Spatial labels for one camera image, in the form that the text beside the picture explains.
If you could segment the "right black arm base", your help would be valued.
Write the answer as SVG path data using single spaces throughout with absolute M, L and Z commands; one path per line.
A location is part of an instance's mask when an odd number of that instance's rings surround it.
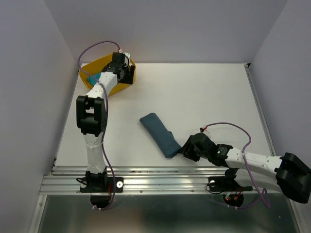
M 207 188 L 213 193 L 252 191 L 252 186 L 241 186 L 237 183 L 237 168 L 229 168 L 223 176 L 214 176 L 208 178 Z

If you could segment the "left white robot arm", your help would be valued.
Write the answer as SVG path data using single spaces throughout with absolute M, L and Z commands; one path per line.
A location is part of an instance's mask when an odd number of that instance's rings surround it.
M 95 81 L 93 87 L 76 99 L 77 127 L 83 134 L 87 152 L 85 183 L 91 182 L 97 191 L 108 187 L 102 150 L 108 119 L 108 95 L 119 84 L 132 85 L 135 69 L 130 53 L 122 50 L 112 53 L 111 61 L 104 66 L 99 77 L 90 76 Z

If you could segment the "dark blue-grey t shirt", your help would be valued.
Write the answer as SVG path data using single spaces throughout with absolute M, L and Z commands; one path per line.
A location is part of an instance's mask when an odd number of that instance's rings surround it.
M 165 158 L 172 159 L 178 154 L 181 146 L 156 113 L 150 113 L 140 118 L 139 121 L 153 138 Z

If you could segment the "yellow plastic basket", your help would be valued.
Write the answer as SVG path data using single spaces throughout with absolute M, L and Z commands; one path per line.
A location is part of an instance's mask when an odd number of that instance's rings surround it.
M 107 56 L 104 56 L 98 60 L 95 60 L 85 66 L 82 66 L 83 71 L 79 71 L 79 76 L 83 82 L 83 84 L 87 87 L 88 90 L 91 90 L 93 87 L 89 84 L 89 82 L 87 81 L 88 76 L 94 75 L 96 73 L 101 73 L 101 71 L 103 70 L 103 68 L 112 60 L 112 54 L 109 54 Z M 136 64 L 134 63 L 134 61 L 132 59 L 130 59 L 130 65 L 134 65 L 136 68 Z M 136 81 L 136 70 L 134 73 L 134 82 Z M 107 94 L 108 96 L 114 95 L 126 88 L 128 88 L 130 86 L 129 83 L 118 83 L 116 86 L 114 86 L 113 88 L 107 88 Z

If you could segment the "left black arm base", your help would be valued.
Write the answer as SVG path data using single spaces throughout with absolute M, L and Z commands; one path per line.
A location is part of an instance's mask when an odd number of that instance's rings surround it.
M 81 193 L 122 193 L 123 177 L 108 177 L 107 172 L 93 174 L 86 172 L 82 178 L 76 178 Z

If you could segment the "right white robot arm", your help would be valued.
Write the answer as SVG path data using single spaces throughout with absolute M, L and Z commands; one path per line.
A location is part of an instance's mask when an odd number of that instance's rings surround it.
M 298 203 L 309 201 L 311 170 L 292 153 L 267 156 L 242 152 L 231 145 L 215 144 L 203 133 L 191 135 L 178 152 L 192 161 L 204 158 L 226 168 L 224 175 L 209 177 L 212 193 L 248 192 L 258 187 L 280 192 Z

